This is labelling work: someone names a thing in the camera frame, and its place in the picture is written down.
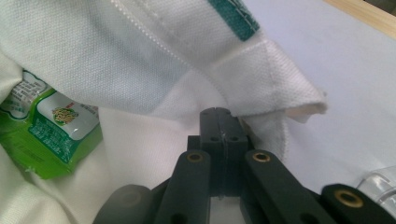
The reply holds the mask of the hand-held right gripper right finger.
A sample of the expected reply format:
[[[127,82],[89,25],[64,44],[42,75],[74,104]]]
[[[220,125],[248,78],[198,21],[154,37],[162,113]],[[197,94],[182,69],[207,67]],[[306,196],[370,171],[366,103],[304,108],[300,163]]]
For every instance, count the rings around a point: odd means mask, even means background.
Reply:
[[[242,191],[242,166],[245,154],[249,150],[249,138],[239,118],[234,117],[229,110],[225,111],[223,117],[223,140],[226,161],[223,194],[236,197]]]

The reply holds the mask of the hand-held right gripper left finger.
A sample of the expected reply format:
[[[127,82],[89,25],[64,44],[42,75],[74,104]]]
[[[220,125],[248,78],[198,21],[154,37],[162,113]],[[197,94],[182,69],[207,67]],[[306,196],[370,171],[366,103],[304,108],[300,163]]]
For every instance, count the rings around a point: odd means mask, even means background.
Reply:
[[[219,128],[219,110],[215,107],[200,113],[200,133],[189,135],[187,150],[202,150],[210,156],[210,195],[222,198],[224,149]]]

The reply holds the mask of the white and green tote bag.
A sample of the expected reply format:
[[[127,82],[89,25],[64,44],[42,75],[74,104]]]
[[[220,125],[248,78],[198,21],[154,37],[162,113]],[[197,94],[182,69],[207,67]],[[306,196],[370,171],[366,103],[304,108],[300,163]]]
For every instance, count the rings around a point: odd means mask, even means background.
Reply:
[[[114,189],[172,173],[208,107],[230,109],[276,155],[287,119],[327,108],[242,0],[0,0],[0,102],[23,71],[96,106],[103,141],[52,180],[0,146],[0,224],[92,224]]]

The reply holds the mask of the clear plastic tray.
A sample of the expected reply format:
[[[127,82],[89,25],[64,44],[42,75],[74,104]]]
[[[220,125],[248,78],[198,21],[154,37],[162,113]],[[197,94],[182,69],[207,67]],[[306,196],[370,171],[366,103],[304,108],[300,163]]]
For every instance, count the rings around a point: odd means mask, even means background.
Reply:
[[[396,165],[372,171],[359,183],[358,190],[396,216]]]

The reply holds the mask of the green drink carton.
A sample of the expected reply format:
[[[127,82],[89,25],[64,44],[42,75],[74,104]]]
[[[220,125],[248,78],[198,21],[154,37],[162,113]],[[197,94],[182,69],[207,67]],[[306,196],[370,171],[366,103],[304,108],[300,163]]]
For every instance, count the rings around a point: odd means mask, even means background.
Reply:
[[[0,145],[43,179],[73,173],[101,141],[96,106],[64,96],[28,71],[0,104]]]

